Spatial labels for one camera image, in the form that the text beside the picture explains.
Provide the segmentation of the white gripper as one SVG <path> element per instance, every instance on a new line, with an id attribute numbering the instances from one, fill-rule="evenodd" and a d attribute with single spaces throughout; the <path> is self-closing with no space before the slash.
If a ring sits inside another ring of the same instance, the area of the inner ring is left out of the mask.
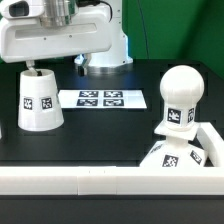
<path id="1" fill-rule="evenodd" d="M 32 76 L 41 76 L 33 60 L 79 55 L 78 73 L 85 76 L 91 55 L 112 46 L 108 7 L 81 7 L 71 23 L 45 28 L 38 17 L 0 21 L 0 57 L 6 63 L 26 62 Z"/>

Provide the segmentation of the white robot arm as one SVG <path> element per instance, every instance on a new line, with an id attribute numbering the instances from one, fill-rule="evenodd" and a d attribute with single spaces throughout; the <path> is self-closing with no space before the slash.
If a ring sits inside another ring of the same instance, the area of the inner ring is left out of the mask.
<path id="1" fill-rule="evenodd" d="M 1 0 L 0 58 L 38 74 L 41 59 L 105 52 L 112 46 L 110 9 L 76 0 Z"/>

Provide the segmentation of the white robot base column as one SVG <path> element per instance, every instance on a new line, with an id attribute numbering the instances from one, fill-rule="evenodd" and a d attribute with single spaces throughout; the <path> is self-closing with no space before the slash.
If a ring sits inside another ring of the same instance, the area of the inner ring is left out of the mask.
<path id="1" fill-rule="evenodd" d="M 132 68 L 133 59 L 128 55 L 128 37 L 122 28 L 122 0 L 85 0 L 84 5 L 105 4 L 109 7 L 111 48 L 106 52 L 92 53 L 87 74 L 115 74 Z M 74 60 L 78 72 L 78 55 Z"/>

